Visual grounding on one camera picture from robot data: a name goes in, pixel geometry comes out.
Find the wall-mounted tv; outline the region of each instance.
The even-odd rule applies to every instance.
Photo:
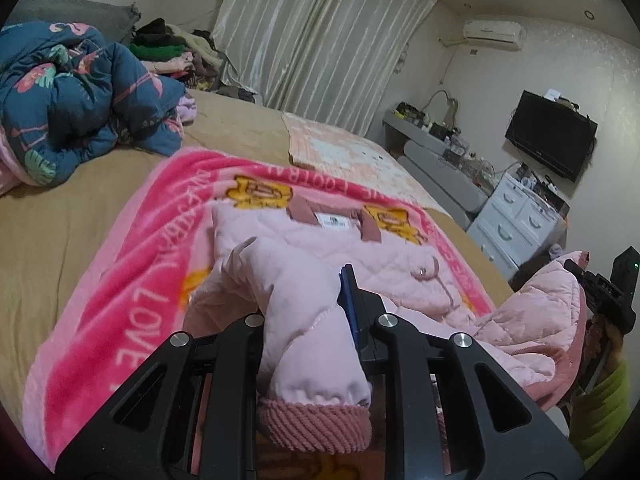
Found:
[[[559,176],[575,182],[596,141],[598,125],[571,108],[524,91],[506,138]]]

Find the tan bed sheet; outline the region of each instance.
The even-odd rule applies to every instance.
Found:
[[[289,165],[289,134],[279,112],[215,94],[193,95],[198,117],[186,129],[186,145]],[[21,186],[0,198],[0,402],[19,428],[24,384],[38,347],[116,216],[161,160],[115,150],[80,166],[62,186]],[[432,215],[501,304],[510,295],[505,280],[451,218]]]

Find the pink blanket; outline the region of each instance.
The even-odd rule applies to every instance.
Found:
[[[420,208],[313,171],[180,150],[120,213],[31,367],[24,434],[47,465],[53,467],[111,393],[182,326],[191,293],[211,270],[212,210],[220,203],[286,208],[294,193],[332,207],[366,207],[379,229],[416,245],[428,240],[475,317],[494,310],[456,248]]]

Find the pink quilted jacket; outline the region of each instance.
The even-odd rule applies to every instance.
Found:
[[[575,278],[556,260],[494,313],[475,319],[460,305],[435,250],[415,251],[393,234],[380,242],[360,230],[327,234],[282,210],[214,208],[215,264],[188,307],[185,330],[218,332],[258,308],[265,315],[258,374],[261,429],[294,450],[354,452],[370,442],[371,392],[348,322],[337,304],[339,269],[354,266],[358,285],[421,332],[463,330],[547,409],[575,379],[585,303]],[[571,255],[585,265],[580,253]],[[447,324],[457,312],[456,326]]]

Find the green sweater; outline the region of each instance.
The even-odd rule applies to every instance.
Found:
[[[572,402],[569,442],[578,450],[587,469],[604,454],[629,418],[631,390],[626,362],[588,395]]]
[[[130,44],[129,50],[138,59],[145,61],[169,61],[174,57],[182,55],[184,52],[184,45],[141,46]]]

